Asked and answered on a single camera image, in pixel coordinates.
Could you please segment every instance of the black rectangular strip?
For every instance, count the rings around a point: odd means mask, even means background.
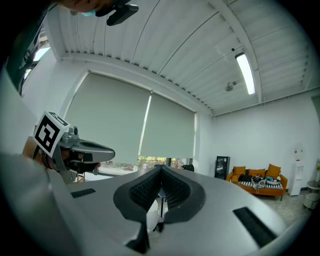
[[[260,247],[265,246],[276,238],[275,234],[247,207],[236,209],[233,212]]]
[[[87,189],[71,192],[71,196],[73,198],[79,198],[79,197],[83,197],[83,196],[92,194],[94,192],[96,192],[96,191],[93,188],[87,188]]]

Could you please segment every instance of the orange sofa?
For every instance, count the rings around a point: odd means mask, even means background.
[[[226,177],[226,181],[230,182],[233,175],[234,175],[234,172],[229,173],[228,176]],[[280,177],[281,177],[280,183],[282,184],[283,189],[261,188],[259,189],[258,193],[252,187],[244,186],[239,183],[234,183],[234,184],[244,189],[245,191],[249,192],[250,194],[264,195],[264,196],[279,196],[281,197],[281,201],[282,201],[282,196],[284,196],[286,193],[288,179],[283,175],[280,175]]]

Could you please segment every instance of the black cabinet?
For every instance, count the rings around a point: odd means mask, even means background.
[[[226,180],[229,173],[230,156],[217,156],[215,161],[214,177]]]

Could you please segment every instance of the black and white marker cube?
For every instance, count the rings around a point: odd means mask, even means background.
[[[33,139],[52,158],[62,135],[69,131],[70,124],[54,112],[45,111],[34,131]]]

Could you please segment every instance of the roller blind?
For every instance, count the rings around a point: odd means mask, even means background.
[[[141,156],[193,158],[195,114],[157,94],[147,115]]]
[[[150,92],[97,74],[88,74],[66,120],[79,137],[115,151],[114,162],[135,164]]]

